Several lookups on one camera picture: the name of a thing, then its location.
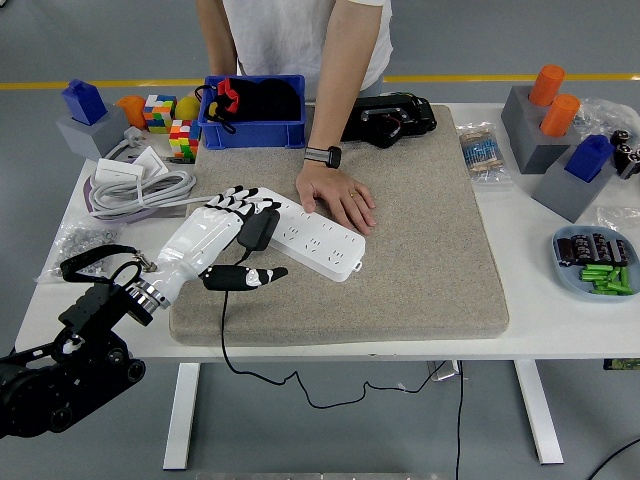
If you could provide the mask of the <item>person's left hand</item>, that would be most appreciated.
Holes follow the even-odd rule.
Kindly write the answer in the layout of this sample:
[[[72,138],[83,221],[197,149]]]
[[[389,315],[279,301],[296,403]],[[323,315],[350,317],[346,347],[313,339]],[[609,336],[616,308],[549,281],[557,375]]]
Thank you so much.
[[[341,170],[305,160],[295,185],[307,213],[314,212],[316,201],[322,200],[333,219],[346,228],[369,235],[376,226],[375,202],[368,187]]]

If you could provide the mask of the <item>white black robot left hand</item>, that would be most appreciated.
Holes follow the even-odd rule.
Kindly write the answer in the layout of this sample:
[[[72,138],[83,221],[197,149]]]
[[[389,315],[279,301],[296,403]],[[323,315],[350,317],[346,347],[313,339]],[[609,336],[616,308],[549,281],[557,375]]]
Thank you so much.
[[[183,285],[200,278],[213,291],[249,291],[285,277],[284,267],[256,269],[241,265],[215,265],[219,254],[241,232],[247,221],[279,203],[260,198],[255,188],[227,189],[197,208],[161,248],[157,270],[146,282],[157,291],[163,306],[174,303]]]

